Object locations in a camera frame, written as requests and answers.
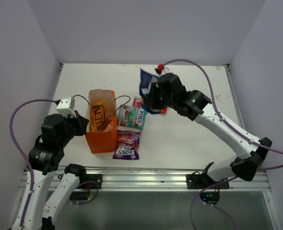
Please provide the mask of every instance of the white wall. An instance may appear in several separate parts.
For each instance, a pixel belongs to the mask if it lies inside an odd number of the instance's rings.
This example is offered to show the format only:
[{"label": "white wall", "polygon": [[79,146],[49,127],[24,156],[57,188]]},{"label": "white wall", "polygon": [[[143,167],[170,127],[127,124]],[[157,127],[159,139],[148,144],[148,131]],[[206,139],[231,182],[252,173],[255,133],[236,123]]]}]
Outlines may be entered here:
[{"label": "white wall", "polygon": [[265,0],[28,0],[61,62],[230,63]]},{"label": "white wall", "polygon": [[[0,0],[0,230],[6,228],[26,166],[9,135],[12,111],[22,102],[52,98],[59,65],[25,0]],[[14,132],[28,152],[49,104],[22,109]]]},{"label": "white wall", "polygon": [[[231,64],[231,77],[247,129],[283,150],[283,0],[267,0]],[[283,162],[270,152],[266,166]],[[283,225],[283,169],[268,172]]]}]

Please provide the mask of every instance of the white tabletop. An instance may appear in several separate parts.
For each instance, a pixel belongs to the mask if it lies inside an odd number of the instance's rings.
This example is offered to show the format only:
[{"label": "white tabletop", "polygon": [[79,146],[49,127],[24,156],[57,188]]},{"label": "white tabletop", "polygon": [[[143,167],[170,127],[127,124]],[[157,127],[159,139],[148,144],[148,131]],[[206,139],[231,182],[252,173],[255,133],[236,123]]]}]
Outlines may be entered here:
[{"label": "white tabletop", "polygon": [[[75,94],[88,97],[89,90],[109,89],[116,96],[129,95],[132,100],[138,96],[140,68],[155,73],[155,65],[117,64],[64,64],[54,99]],[[189,91],[200,90],[210,96],[207,81],[194,66],[169,66],[170,71],[180,77]],[[235,106],[224,67],[208,67],[218,108],[238,124]],[[126,101],[121,98],[117,106]],[[87,111],[87,102],[77,97],[75,110],[81,115]],[[57,113],[52,106],[50,114]],[[60,165],[70,163],[93,167],[202,169],[209,162],[223,160],[234,153],[223,141],[206,128],[168,109],[166,115],[147,114],[141,133],[140,160],[113,160],[113,153],[92,154],[85,137],[74,137],[65,147],[65,156]]]}]

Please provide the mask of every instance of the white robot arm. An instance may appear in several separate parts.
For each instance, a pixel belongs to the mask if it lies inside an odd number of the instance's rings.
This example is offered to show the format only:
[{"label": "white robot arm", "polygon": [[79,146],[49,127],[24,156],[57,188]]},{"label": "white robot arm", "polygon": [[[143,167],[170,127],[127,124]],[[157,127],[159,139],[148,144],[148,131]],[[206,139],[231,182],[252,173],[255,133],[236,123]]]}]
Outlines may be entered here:
[{"label": "white robot arm", "polygon": [[[34,148],[29,153],[29,161],[33,170],[27,172],[27,185],[22,205],[12,230],[55,229],[53,224],[70,194],[80,183],[86,181],[85,168],[70,164],[66,167],[59,186],[45,202],[59,162],[64,157],[64,147],[74,136],[86,134],[89,122],[74,111],[74,98],[72,97],[58,101],[57,111],[59,114],[45,118],[41,126],[42,135],[37,138]],[[34,175],[32,191],[30,190],[31,174]]]},{"label": "white robot arm", "polygon": [[[186,91],[177,75],[168,72],[160,72],[159,74],[161,75],[157,82],[151,83],[149,94],[144,98],[145,108],[150,110],[162,109],[166,106],[173,108],[179,115],[188,117],[216,134],[235,153],[234,157],[226,161],[208,164],[202,174],[192,175],[192,182],[198,188],[206,188],[233,176],[251,181],[268,152],[268,150],[251,143],[270,147],[272,142],[268,138],[260,139],[248,133],[221,111],[219,111],[219,115],[216,114],[211,100],[198,90]],[[225,121],[239,133],[250,138],[250,142],[229,128]]]}]

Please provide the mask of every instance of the red cap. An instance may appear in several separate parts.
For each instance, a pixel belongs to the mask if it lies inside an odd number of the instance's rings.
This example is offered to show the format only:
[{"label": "red cap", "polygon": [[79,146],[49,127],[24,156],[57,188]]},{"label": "red cap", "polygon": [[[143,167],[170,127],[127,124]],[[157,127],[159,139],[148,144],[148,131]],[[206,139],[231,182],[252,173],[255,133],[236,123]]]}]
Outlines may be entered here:
[{"label": "red cap", "polygon": [[157,66],[157,69],[158,69],[159,71],[162,71],[163,69],[165,69],[165,66],[164,66],[163,64],[159,64],[159,65]]}]

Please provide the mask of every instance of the paper bag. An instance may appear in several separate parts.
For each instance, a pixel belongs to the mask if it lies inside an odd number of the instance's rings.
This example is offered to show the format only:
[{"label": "paper bag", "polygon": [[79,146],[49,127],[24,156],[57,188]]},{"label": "paper bag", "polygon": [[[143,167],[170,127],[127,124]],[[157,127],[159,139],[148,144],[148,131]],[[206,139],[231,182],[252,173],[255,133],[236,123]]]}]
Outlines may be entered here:
[{"label": "paper bag", "polygon": [[87,143],[92,153],[113,152],[117,142],[117,114],[114,91],[111,90],[90,90],[88,96],[90,105],[88,106],[86,117],[90,119],[90,110],[93,103],[104,101],[106,106],[106,121],[105,127],[110,126],[109,129],[103,132],[90,131],[87,128],[85,135]]}]

